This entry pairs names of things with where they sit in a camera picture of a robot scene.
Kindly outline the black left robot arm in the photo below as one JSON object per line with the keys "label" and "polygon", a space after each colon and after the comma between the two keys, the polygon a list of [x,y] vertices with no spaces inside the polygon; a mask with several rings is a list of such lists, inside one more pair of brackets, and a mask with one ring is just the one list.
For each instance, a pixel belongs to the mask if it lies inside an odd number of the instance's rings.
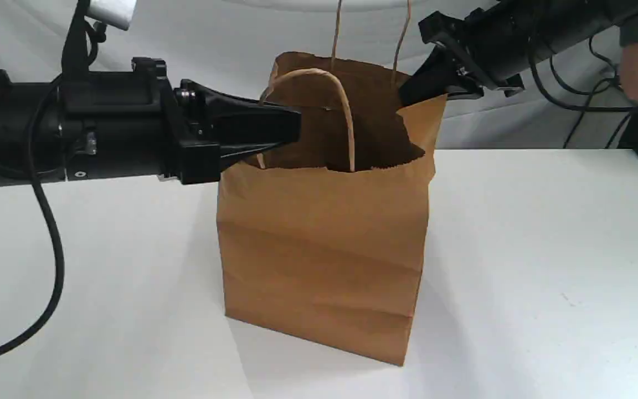
{"label": "black left robot arm", "polygon": [[0,187],[28,183],[24,141],[42,182],[152,175],[215,183],[234,164],[298,141],[301,112],[258,104],[183,79],[164,60],[134,58],[131,71],[85,71],[51,83],[13,83],[0,70]]}

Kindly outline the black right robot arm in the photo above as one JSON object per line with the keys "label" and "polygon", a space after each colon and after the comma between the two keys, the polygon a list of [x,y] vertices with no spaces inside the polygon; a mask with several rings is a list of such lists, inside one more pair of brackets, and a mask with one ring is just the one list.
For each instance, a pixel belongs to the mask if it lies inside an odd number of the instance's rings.
{"label": "black right robot arm", "polygon": [[531,65],[637,15],[638,1],[500,1],[463,19],[435,11],[418,24],[433,50],[400,86],[401,104],[480,99],[486,89],[514,96]]}

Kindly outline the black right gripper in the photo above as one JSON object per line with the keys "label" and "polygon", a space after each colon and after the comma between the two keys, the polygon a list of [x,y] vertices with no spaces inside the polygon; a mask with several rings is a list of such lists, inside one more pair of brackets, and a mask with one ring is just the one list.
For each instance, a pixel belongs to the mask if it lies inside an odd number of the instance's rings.
{"label": "black right gripper", "polygon": [[473,11],[458,19],[435,11],[418,24],[423,43],[433,44],[427,60],[398,89],[402,106],[445,95],[450,100],[476,100],[485,89],[501,91],[510,98],[524,91],[517,71],[506,78],[497,78],[486,70],[486,61],[476,55],[476,41],[468,32],[468,23],[483,14]]}

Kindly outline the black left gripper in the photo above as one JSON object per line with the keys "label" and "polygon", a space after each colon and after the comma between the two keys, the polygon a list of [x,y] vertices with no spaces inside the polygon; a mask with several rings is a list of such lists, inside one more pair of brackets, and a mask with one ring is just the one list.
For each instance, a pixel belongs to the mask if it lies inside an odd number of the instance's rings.
{"label": "black left gripper", "polygon": [[134,75],[148,88],[147,111],[155,112],[161,121],[157,152],[163,178],[175,178],[183,185],[215,183],[220,181],[220,166],[233,166],[300,138],[300,111],[261,105],[256,99],[220,93],[201,84],[200,106],[208,111],[211,141],[203,139],[198,124],[188,119],[187,107],[177,99],[165,61],[134,57],[131,64]]}

